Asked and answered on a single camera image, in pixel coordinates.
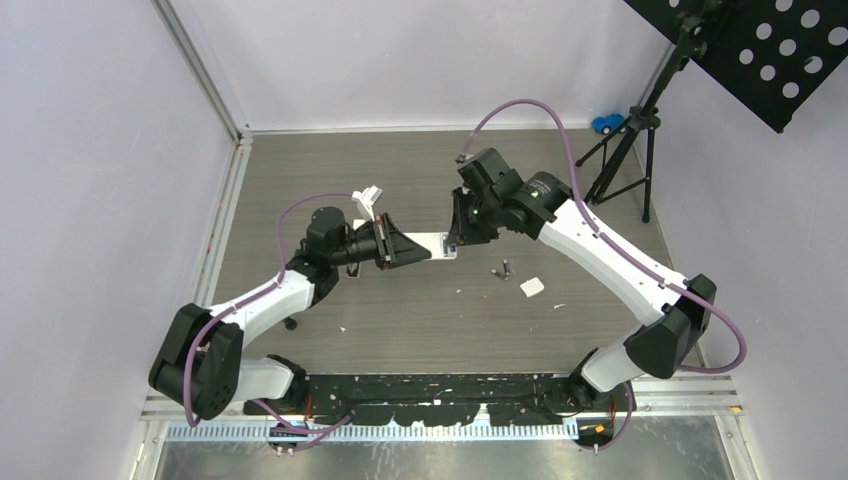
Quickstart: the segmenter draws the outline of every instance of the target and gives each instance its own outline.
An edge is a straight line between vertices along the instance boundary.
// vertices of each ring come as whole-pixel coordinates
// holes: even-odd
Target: robotic arm
[[[564,382],[558,383],[554,396],[570,407],[589,409],[605,404],[613,389],[634,377],[649,374],[669,378],[674,374],[706,329],[709,313],[666,285],[682,283],[711,302],[716,287],[708,278],[698,275],[686,280],[593,217],[627,254],[653,265],[665,279],[658,284],[586,225],[565,184],[547,172],[538,172],[525,182],[494,149],[462,159],[458,172],[464,182],[452,193],[449,233],[401,233],[387,213],[373,213],[373,202],[380,193],[376,187],[354,194],[366,218],[357,228],[346,223],[337,208],[316,210],[300,248],[286,264],[282,281],[275,277],[242,297],[210,309],[189,304],[177,312],[150,371],[150,385],[183,404],[191,342],[213,316],[246,304],[223,317],[201,339],[201,345],[208,348],[197,353],[189,370],[192,410],[208,420],[233,401],[256,398],[272,400],[275,408],[298,408],[309,388],[305,371],[275,356],[242,360],[241,352],[247,344],[279,321],[326,297],[338,282],[340,266],[374,260],[378,268],[388,269],[423,260],[453,259],[457,247],[489,243],[498,238],[501,227],[539,240],[576,261],[621,298],[641,323],[622,341],[590,352]],[[257,295],[254,301],[245,301]]]

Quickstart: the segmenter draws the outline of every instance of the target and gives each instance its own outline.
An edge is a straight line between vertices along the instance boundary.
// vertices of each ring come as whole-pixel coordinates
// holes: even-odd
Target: white block
[[[521,291],[524,292],[524,295],[527,295],[527,298],[538,294],[544,289],[545,285],[542,284],[542,281],[539,280],[539,277],[531,278],[530,280],[527,280],[526,282],[521,284]]]

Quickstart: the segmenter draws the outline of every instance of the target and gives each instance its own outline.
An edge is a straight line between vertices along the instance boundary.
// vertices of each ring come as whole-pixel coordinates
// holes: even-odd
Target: round hole
[[[801,89],[798,87],[798,84],[795,82],[789,82],[783,86],[783,96],[786,98],[795,98],[798,96],[798,93]]]
[[[807,10],[801,15],[801,26],[804,28],[813,28],[818,25],[821,16],[818,10]]]
[[[783,55],[784,57],[788,57],[789,55],[795,53],[795,47],[795,40],[787,39],[780,42],[780,47],[778,47],[778,50],[780,51],[781,55]]]
[[[804,71],[807,73],[819,73],[823,66],[824,62],[819,57],[810,57],[804,60]]]
[[[771,65],[766,65],[765,67],[760,69],[760,78],[765,81],[771,81],[774,79],[775,70]]]
[[[848,41],[848,29],[845,27],[834,28],[830,31],[830,34],[828,34],[827,41],[835,47],[842,45]]]
[[[771,25],[768,23],[761,23],[759,27],[757,27],[757,38],[760,40],[765,40],[771,36]]]
[[[776,8],[778,12],[785,12],[789,10],[789,7],[791,6],[792,0],[777,0],[774,2],[774,8]]]
[[[753,61],[754,61],[754,52],[752,52],[750,49],[746,48],[745,50],[742,50],[741,52],[739,52],[739,62],[742,65],[750,65],[751,62],[753,62]]]

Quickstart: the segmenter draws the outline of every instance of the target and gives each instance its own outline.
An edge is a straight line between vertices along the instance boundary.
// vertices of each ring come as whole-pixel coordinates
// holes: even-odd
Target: cable connector
[[[380,199],[383,191],[372,185],[361,192],[353,192],[351,200],[356,203],[356,209],[366,220],[374,221],[374,204]]]

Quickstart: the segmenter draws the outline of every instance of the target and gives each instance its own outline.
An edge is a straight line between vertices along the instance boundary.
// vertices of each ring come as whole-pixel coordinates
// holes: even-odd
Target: black music stand
[[[601,173],[584,200],[599,205],[645,185],[642,221],[650,222],[657,101],[675,73],[694,60],[777,133],[848,56],[848,2],[833,0],[625,0],[676,43],[644,104],[589,150],[603,148]],[[636,137],[648,131],[645,176],[606,195]],[[606,160],[607,143],[624,131]]]

